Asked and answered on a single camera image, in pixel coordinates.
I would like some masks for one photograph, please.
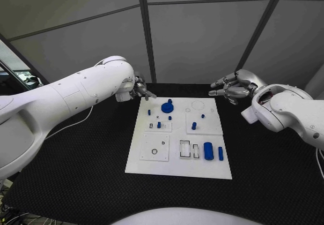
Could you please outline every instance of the blue cylinder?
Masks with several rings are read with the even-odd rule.
[[[193,126],[192,126],[192,129],[196,130],[196,126],[197,126],[197,123],[193,122]]]
[[[206,160],[215,159],[213,145],[210,142],[205,142],[205,159]]]
[[[225,160],[225,156],[223,156],[223,148],[217,147],[217,156],[219,156],[219,161]]]
[[[173,104],[166,102],[163,105],[161,105],[161,111],[164,113],[170,113],[173,111]]]

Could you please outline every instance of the white board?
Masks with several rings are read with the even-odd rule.
[[[174,110],[171,113],[164,113],[161,105],[169,99],[173,100]],[[193,120],[197,123],[196,130],[192,130]],[[190,142],[192,157],[186,159],[180,157],[180,141]],[[205,159],[206,142],[213,145],[213,160]],[[199,147],[199,159],[193,154],[194,144]],[[223,148],[223,161],[219,161],[217,147]],[[232,179],[213,98],[158,97],[150,98],[148,101],[141,98],[125,173]]]

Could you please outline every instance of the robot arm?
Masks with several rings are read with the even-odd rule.
[[[29,164],[53,127],[114,94],[118,102],[156,98],[120,56],[29,92],[0,96],[0,180]]]
[[[236,98],[252,97],[251,107],[241,113],[249,124],[259,120],[274,132],[291,127],[308,144],[324,149],[324,100],[313,100],[305,91],[289,85],[266,85],[243,69],[210,86],[220,85],[223,89],[209,95],[225,96],[235,105]]]

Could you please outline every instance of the black textured surface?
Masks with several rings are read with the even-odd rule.
[[[207,98],[209,85],[151,84],[160,97]],[[295,132],[249,125],[216,99],[233,180],[124,173],[140,100],[101,102],[88,120],[43,143],[4,202],[36,215],[109,224],[160,207],[215,210],[266,225],[324,224],[324,181],[314,147]],[[59,127],[85,118],[88,110]]]

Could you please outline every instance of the circular hole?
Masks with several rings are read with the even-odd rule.
[[[317,139],[320,137],[318,133],[314,133],[313,138]]]

